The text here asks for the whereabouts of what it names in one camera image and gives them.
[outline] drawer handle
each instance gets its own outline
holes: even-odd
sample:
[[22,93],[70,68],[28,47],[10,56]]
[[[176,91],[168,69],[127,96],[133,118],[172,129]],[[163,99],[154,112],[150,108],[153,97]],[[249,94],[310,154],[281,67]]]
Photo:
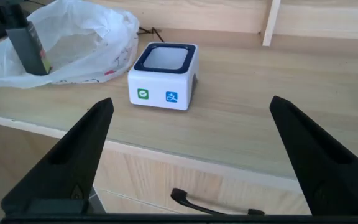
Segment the drawer handle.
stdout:
[[[211,215],[225,215],[225,213],[217,212],[214,210],[210,210],[208,208],[204,208],[198,205],[195,205],[187,200],[187,192],[182,189],[174,188],[171,192],[171,198],[178,202],[180,205],[186,206],[188,208],[192,208],[194,210],[205,212]],[[265,215],[265,213],[261,210],[257,209],[248,209],[248,215]]]

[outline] wooden panel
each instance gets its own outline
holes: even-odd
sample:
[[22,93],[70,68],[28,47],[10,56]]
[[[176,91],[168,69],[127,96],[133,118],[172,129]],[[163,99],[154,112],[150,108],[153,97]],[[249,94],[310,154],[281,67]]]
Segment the wooden panel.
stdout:
[[199,205],[224,213],[255,208],[268,214],[307,214],[302,194],[200,172],[104,148],[95,187],[181,213],[198,213],[174,202],[172,188]]
[[[191,40],[193,33],[183,35]],[[140,37],[138,52],[151,40]],[[300,52],[275,43],[262,49],[205,42],[200,41],[200,81],[188,111],[132,105],[123,75],[106,83],[0,88],[0,117],[69,130],[93,104],[111,97],[112,141],[294,178],[269,111],[278,95],[358,156],[358,54],[314,51],[313,45]]]
[[358,39],[358,0],[283,0],[275,34]]
[[[51,0],[37,0],[48,4]],[[273,0],[90,0],[131,11],[142,26],[263,32]],[[39,6],[25,2],[24,9]],[[358,39],[358,0],[283,0],[275,34]]]
[[112,194],[105,190],[97,190],[97,193],[102,201],[105,211],[108,213],[176,213],[164,208]]
[[262,29],[269,0],[91,0],[131,11],[142,26],[246,32]]
[[[55,138],[0,126],[0,203],[56,142]],[[0,207],[0,219],[3,215]]]

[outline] desk surface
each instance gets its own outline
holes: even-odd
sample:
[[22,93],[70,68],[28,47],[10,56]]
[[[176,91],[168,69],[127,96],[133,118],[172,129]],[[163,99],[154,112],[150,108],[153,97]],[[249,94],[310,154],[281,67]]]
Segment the desk surface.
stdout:
[[[183,39],[199,38],[195,42],[200,44],[200,81],[188,111],[132,105],[123,75],[99,84],[0,88],[0,117],[68,130],[94,103],[111,97],[115,112],[108,138],[113,141],[294,177],[269,112],[278,95],[358,156],[358,51],[315,51],[324,50],[322,45],[299,51],[275,43],[269,49],[232,42],[222,47],[208,42],[211,35],[195,33],[181,33]],[[170,31],[163,36],[179,39]],[[150,35],[140,38],[139,52],[149,41]]]

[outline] white plastic bag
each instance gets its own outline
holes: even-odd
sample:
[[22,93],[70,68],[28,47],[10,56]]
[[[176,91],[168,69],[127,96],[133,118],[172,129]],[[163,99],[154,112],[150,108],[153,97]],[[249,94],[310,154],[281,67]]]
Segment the white plastic bag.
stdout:
[[136,56],[139,21],[131,13],[80,0],[41,7],[32,21],[52,71],[26,73],[11,41],[0,43],[0,86],[105,82],[123,74]]

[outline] wooden wall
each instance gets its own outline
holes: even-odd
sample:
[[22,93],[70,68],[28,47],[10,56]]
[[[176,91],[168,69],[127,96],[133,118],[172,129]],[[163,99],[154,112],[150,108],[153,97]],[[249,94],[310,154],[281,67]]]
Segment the wooden wall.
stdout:
[[[42,4],[52,2],[36,1]],[[358,0],[85,1],[128,10],[144,27],[261,33],[265,46],[270,45],[274,34],[358,39]],[[273,2],[277,7],[270,7]],[[31,2],[22,5],[29,11],[40,7]],[[268,19],[273,21],[269,30],[266,29]]]

